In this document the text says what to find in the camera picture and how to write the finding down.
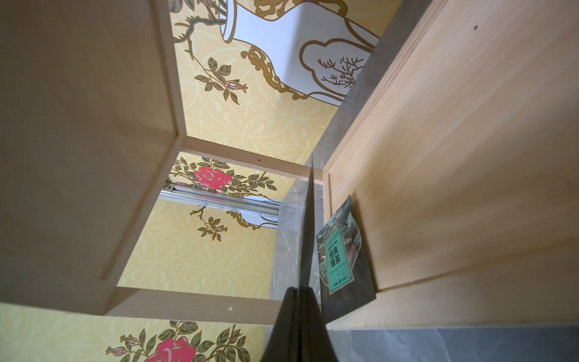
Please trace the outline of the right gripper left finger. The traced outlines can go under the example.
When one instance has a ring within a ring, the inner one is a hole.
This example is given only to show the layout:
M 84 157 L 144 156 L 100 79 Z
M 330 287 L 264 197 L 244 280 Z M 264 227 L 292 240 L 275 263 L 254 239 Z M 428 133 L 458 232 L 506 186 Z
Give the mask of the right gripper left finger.
M 265 347 L 264 362 L 296 362 L 299 348 L 299 292 L 286 290 L 271 336 Z

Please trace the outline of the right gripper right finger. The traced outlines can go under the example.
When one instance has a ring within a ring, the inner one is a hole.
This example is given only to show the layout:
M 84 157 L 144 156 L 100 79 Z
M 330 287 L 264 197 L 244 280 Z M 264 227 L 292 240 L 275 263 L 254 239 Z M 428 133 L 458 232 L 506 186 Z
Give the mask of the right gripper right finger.
M 298 361 L 338 362 L 318 301 L 310 287 L 299 289 Z

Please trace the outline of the green tea bag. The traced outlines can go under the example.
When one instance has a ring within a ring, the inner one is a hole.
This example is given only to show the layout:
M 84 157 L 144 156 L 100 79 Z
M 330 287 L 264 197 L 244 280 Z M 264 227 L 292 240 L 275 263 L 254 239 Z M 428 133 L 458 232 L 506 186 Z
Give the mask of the green tea bag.
M 301 254 L 299 264 L 299 287 L 309 286 L 312 270 L 312 259 L 315 243 L 315 169 L 310 167 L 308 185 L 305 197 L 305 209 L 303 215 Z
M 348 197 L 317 235 L 323 320 L 331 323 L 376 299 L 372 268 Z

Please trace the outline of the wooden two-tier shelf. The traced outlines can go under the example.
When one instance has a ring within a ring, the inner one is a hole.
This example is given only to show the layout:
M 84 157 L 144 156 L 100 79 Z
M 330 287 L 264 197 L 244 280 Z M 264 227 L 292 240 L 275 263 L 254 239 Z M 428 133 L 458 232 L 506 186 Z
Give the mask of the wooden two-tier shelf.
M 271 325 L 280 303 L 119 287 L 188 137 L 167 3 L 1 5 L 1 300 Z M 577 324 L 578 3 L 434 1 L 331 156 L 378 294 L 334 329 Z

